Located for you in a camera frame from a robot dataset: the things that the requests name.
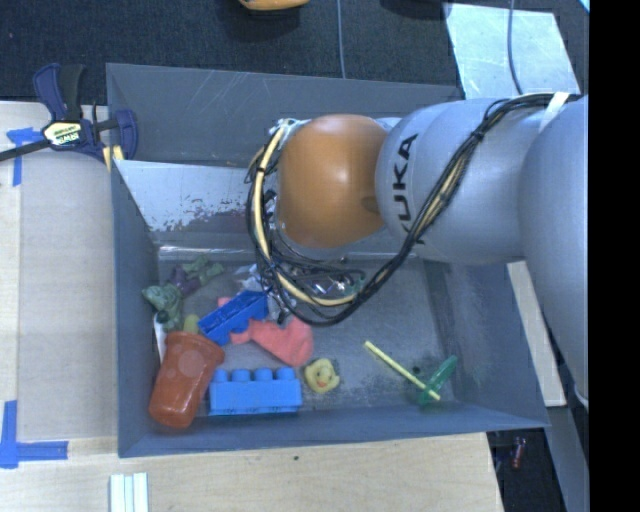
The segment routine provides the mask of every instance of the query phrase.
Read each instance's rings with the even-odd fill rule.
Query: gray bin
[[[222,174],[242,168],[274,122],[329,112],[401,117],[460,98],[455,88],[359,82],[146,66],[108,66],[109,106],[131,108],[140,124],[137,159],[112,171],[118,341],[118,451],[121,457],[200,451],[351,443],[465,432],[537,428],[548,424],[529,347],[504,265],[462,266],[410,258],[382,290],[346,321],[314,328],[313,358],[336,363],[341,384],[315,395],[303,384],[295,414],[207,416],[207,404],[186,430],[156,423],[147,407],[159,359],[141,290],[163,282],[171,268],[200,253],[226,272],[189,297],[186,312],[204,315],[217,297],[239,291],[235,269],[253,262],[242,205],[204,205],[191,222],[152,218],[159,206],[186,211],[167,188],[179,175],[187,197],[215,189]],[[250,94],[256,87],[263,92]],[[235,122],[229,116],[235,116]],[[190,136],[184,136],[190,130]],[[179,136],[170,143],[171,133]],[[206,164],[210,172],[202,173]],[[215,165],[224,165],[224,169]],[[364,243],[351,257],[373,270],[390,257],[389,240]],[[417,404],[418,389],[363,347],[370,340],[427,379],[449,355],[459,358],[442,401]],[[223,368],[282,366],[251,343],[225,346]],[[302,372],[297,369],[302,379]]]

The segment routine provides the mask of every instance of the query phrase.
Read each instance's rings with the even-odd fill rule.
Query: orange plastic cup
[[[149,414],[163,425],[187,428],[196,415],[224,351],[204,336],[173,331],[149,402]]]

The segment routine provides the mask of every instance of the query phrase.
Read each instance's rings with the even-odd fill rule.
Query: pink toy
[[[230,300],[230,297],[220,297],[218,307]],[[284,329],[275,322],[251,319],[246,331],[231,332],[229,338],[234,345],[253,340],[289,366],[302,366],[313,354],[311,327],[297,317],[293,317]]]

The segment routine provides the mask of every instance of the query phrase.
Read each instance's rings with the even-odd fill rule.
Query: blue lego brick
[[[239,369],[231,375],[218,369],[209,384],[209,414],[268,414],[297,412],[302,405],[302,386],[293,368],[283,366],[274,372],[259,368]]]
[[[251,318],[263,320],[268,314],[267,295],[245,290],[201,318],[198,327],[207,338],[222,346],[229,343],[230,332],[246,331]]]
[[[15,469],[21,461],[64,460],[67,458],[68,441],[44,443],[19,443],[16,441],[16,416],[18,402],[4,404],[2,437],[0,437],[0,468]]]

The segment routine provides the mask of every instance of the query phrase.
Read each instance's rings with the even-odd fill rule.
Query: yellow cable
[[[274,137],[271,139],[271,142],[265,149],[262,160],[258,165],[258,169],[256,172],[256,180],[255,180],[255,190],[252,198],[252,207],[253,207],[253,217],[254,217],[254,228],[256,230],[256,238],[260,245],[260,249],[263,254],[267,257],[269,262],[271,262],[271,254],[269,253],[269,244],[267,243],[267,237],[264,233],[264,227],[262,225],[262,208],[260,204],[260,200],[262,198],[262,186],[264,183],[265,169],[275,151],[277,144],[280,142],[282,135],[284,133],[284,126],[281,127]],[[320,306],[325,307],[335,307],[342,306],[348,304],[353,301],[357,294],[351,294],[341,299],[320,299],[320,298],[312,298],[308,294],[301,291],[296,287],[291,281],[289,281],[286,277],[281,275],[280,273],[276,273],[278,277],[278,281],[282,285],[282,287],[287,290],[291,295],[293,295],[296,299],[302,300],[304,302],[308,302],[310,304],[318,304]]]
[[[124,152],[122,151],[122,147],[118,144],[116,144],[115,146],[113,146],[112,148],[113,150],[113,158],[115,158],[116,160],[124,160]]]
[[[107,172],[111,172],[111,148],[109,146],[102,148],[102,158],[107,166]]]

